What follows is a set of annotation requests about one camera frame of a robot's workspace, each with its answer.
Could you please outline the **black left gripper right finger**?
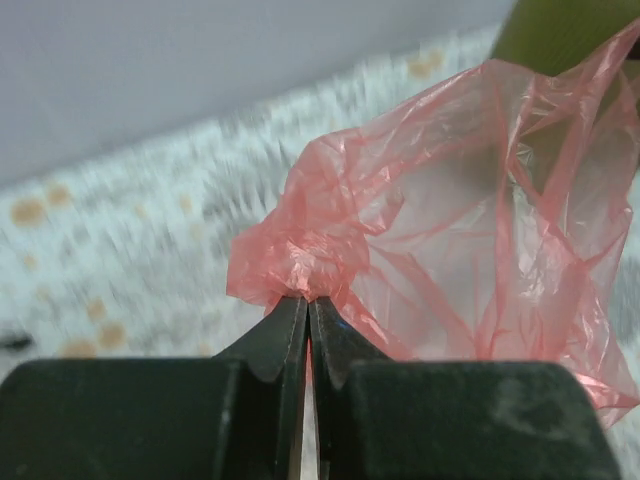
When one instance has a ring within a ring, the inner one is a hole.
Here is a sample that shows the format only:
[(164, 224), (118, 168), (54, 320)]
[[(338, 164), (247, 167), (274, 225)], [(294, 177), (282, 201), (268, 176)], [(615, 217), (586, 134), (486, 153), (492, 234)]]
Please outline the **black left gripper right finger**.
[(395, 361), (308, 307), (323, 479), (617, 479), (580, 383), (546, 362)]

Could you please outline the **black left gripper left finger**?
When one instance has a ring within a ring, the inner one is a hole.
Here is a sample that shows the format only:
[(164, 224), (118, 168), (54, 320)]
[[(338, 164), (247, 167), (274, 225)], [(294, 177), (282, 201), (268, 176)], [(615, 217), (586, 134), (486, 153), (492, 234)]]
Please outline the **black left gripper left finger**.
[(5, 479), (296, 479), (308, 305), (210, 358), (34, 360), (1, 385)]

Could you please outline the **red torn trash bag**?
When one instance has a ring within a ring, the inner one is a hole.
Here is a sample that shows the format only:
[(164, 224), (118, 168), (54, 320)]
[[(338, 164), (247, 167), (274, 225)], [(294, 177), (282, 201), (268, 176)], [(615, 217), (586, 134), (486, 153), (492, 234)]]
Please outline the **red torn trash bag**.
[(226, 291), (328, 297), (400, 359), (570, 370), (612, 425), (639, 392), (607, 316), (632, 222), (632, 22), (555, 77), (501, 60), (311, 141), (231, 245)]

